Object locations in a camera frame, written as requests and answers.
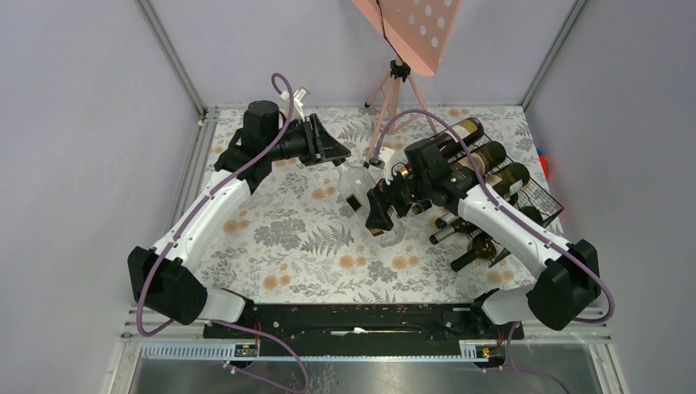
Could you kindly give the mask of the green wine bottle grey cap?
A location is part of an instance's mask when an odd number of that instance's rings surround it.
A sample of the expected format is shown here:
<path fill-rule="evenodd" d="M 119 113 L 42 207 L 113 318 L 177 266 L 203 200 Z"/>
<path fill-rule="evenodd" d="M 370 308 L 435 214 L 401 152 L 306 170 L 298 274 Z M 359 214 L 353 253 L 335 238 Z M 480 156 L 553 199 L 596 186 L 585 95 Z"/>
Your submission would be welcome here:
<path fill-rule="evenodd" d="M 437 245 L 455 234 L 470 234 L 479 229 L 473 223 L 462 218 L 454 218 L 449 221 L 439 218 L 436 220 L 435 225 L 437 231 L 428 238 L 432 245 Z"/>

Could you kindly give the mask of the small dark wine bottle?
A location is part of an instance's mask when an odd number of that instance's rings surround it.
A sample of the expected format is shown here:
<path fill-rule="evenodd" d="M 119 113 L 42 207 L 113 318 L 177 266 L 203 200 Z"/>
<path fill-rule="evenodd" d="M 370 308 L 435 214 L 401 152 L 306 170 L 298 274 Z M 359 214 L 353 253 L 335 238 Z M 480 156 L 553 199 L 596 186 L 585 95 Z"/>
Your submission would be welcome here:
<path fill-rule="evenodd" d="M 414 215 L 420 215 L 421 213 L 428 211 L 432 206 L 433 205 L 430 201 L 419 201 L 411 205 L 411 212 Z"/>

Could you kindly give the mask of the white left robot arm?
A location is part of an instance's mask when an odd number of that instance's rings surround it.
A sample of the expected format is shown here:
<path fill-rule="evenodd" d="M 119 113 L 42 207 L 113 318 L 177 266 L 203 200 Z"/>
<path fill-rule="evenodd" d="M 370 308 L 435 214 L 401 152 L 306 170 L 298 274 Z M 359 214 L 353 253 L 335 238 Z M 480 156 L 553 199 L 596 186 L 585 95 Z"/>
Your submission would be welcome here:
<path fill-rule="evenodd" d="M 297 119 L 282 114 L 272 101 L 252 102 L 191 206 L 153 246 L 136 246 L 128 255 L 136 323 L 142 324 L 144 309 L 151 309 L 169 322 L 219 320 L 234 337 L 250 334 L 255 317 L 245 309 L 247 299 L 234 291 L 207 288 L 196 278 L 195 265 L 216 231 L 269 176 L 273 163 L 296 158 L 306 167 L 339 164 L 350 155 L 317 114 Z"/>

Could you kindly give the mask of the olive wine bottle black cap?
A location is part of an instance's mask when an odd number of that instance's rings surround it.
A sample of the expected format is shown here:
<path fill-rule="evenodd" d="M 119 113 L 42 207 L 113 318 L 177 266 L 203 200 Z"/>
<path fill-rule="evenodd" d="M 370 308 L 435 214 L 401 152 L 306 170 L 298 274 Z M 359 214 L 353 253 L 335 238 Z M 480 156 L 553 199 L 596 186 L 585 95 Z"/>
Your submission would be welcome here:
<path fill-rule="evenodd" d="M 497 248 L 492 237 L 487 233 L 481 232 L 473 238 L 468 251 L 450 262 L 450 268 L 454 272 L 459 272 L 476 259 L 490 260 L 496 256 Z"/>

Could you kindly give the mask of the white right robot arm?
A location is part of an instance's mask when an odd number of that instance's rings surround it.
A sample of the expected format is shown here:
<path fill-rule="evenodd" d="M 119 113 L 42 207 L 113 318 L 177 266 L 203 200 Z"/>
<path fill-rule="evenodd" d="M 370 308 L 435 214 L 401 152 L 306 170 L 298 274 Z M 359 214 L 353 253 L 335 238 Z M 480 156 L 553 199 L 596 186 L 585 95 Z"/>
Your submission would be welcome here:
<path fill-rule="evenodd" d="M 381 179 L 368 191 L 367 228 L 390 231 L 391 213 L 402 217 L 412 204 L 430 202 L 474 224 L 509 250 L 536 281 L 480 296 L 481 309 L 470 317 L 479 337 L 493 337 L 503 324 L 531 318 L 556 331 L 579 321 L 580 313 L 601 294 L 596 248 L 586 240 L 572 243 L 547 231 L 492 186 L 481 183 L 475 170 L 451 168 L 449 158 L 463 150 L 447 133 L 409 145 L 406 173 L 391 181 Z"/>

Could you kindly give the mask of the green wine bottle brown label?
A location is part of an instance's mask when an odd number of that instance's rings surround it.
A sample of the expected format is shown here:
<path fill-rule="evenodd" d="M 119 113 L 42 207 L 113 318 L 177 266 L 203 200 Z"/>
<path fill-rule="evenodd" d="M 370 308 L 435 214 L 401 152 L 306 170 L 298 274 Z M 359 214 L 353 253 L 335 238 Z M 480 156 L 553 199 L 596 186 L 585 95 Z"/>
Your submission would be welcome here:
<path fill-rule="evenodd" d="M 471 151 L 471 156 L 474 159 L 476 167 L 474 167 L 469 158 L 464 155 L 461 159 L 454 161 L 451 168 L 454 170 L 462 167 L 467 167 L 472 170 L 477 168 L 478 173 L 484 176 L 487 172 L 505 161 L 506 150 L 501 143 L 490 141 L 473 149 Z"/>

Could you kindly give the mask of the clear liquor bottle black cap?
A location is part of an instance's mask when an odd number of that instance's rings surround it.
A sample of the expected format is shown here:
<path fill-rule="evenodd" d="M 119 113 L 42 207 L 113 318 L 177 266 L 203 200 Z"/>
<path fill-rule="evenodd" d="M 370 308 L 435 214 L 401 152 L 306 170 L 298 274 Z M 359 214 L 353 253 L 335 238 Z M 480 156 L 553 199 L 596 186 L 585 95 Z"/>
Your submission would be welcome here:
<path fill-rule="evenodd" d="M 334 161 L 333 164 L 339 174 L 337 188 L 341 197 L 359 218 L 359 227 L 362 230 L 366 230 L 381 247 L 389 247 L 401 243 L 405 235 L 405 226 L 396 215 L 394 208 L 388 210 L 390 219 L 393 222 L 393 228 L 390 231 L 371 230 L 366 226 L 370 212 L 367 193 L 377 183 L 369 173 L 369 170 L 363 166 L 352 165 L 346 160 Z"/>

